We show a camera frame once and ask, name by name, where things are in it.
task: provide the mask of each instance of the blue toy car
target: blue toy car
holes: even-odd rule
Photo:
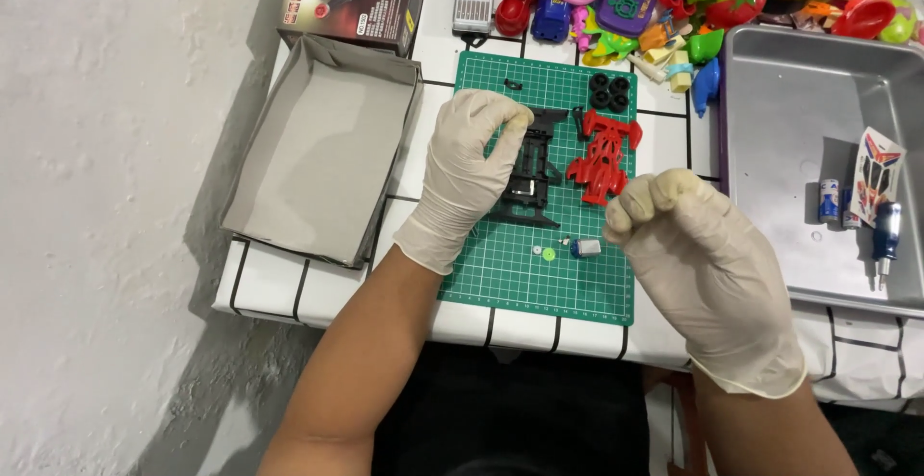
[[[570,24],[571,3],[564,0],[539,0],[529,31],[534,38],[560,43],[568,37]]]

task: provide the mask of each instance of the latex glove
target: latex glove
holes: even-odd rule
[[[460,90],[440,108],[421,203],[395,233],[406,256],[442,275],[453,271],[468,232],[507,186],[532,121],[526,106],[485,90]],[[485,144],[504,123],[485,159]]]
[[[610,200],[603,237],[723,390],[781,399],[802,384],[780,265],[728,197],[687,169],[642,175]]]

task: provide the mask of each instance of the silver metal tray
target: silver metal tray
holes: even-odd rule
[[[924,317],[924,52],[740,26],[722,63],[722,188],[767,235],[791,297]],[[821,224],[817,213],[819,181],[849,185],[867,126],[908,151],[898,261],[883,292],[872,230]]]

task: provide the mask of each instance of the open cardboard box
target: open cardboard box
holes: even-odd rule
[[[263,105],[222,227],[360,268],[422,92],[419,63],[299,39]]]

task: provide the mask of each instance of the blue screwdriver handle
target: blue screwdriver handle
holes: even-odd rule
[[[897,259],[898,227],[901,222],[902,204],[884,201],[876,209],[876,229],[872,232],[872,258]]]

